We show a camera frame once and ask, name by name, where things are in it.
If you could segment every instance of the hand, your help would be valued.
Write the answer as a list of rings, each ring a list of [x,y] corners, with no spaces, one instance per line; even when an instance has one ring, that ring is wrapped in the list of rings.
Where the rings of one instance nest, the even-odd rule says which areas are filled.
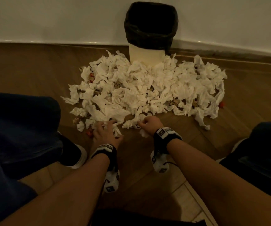
[[[153,136],[158,129],[164,127],[160,119],[156,116],[145,117],[144,121],[138,121],[137,124],[151,136]]]
[[[120,136],[118,139],[115,138],[112,132],[112,125],[115,123],[115,120],[108,121],[107,129],[104,129],[104,123],[98,122],[96,124],[96,129],[93,131],[93,145],[91,147],[90,153],[92,154],[98,146],[102,144],[111,144],[116,149],[118,149],[121,141],[123,140],[123,136]]]

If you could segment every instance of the forearm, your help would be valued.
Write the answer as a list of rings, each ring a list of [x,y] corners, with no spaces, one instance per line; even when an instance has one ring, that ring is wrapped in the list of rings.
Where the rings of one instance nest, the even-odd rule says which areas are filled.
[[[104,183],[109,159],[98,154],[0,225],[86,225]]]
[[[181,140],[167,149],[219,225],[271,225],[269,195]]]

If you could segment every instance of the person's left arm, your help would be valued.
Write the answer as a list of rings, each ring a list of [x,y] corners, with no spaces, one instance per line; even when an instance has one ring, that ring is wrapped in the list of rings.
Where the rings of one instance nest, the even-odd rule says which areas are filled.
[[[115,139],[112,124],[94,130],[95,150],[101,144],[118,149],[123,137]],[[98,201],[110,160],[98,154],[50,189],[3,220],[0,225],[87,225]]]

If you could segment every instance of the blue jeans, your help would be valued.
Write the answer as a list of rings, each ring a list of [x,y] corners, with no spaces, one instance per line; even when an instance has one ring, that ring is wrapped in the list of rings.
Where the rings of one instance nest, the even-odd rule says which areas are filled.
[[[271,196],[271,122],[258,124],[220,164]]]
[[[53,98],[0,93],[0,221],[37,196],[17,180],[59,159],[60,116]]]

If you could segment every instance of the person's left hand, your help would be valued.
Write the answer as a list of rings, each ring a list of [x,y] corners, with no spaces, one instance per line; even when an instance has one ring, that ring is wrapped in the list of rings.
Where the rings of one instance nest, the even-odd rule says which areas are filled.
[[[104,123],[98,122],[96,124],[96,129],[93,131],[93,145],[91,147],[90,153],[92,154],[98,146],[102,144],[111,144],[113,145],[117,150],[118,147],[123,140],[123,136],[120,136],[118,139],[115,138],[112,132],[112,125],[115,123],[115,120],[108,121],[107,123],[107,129],[104,129]]]

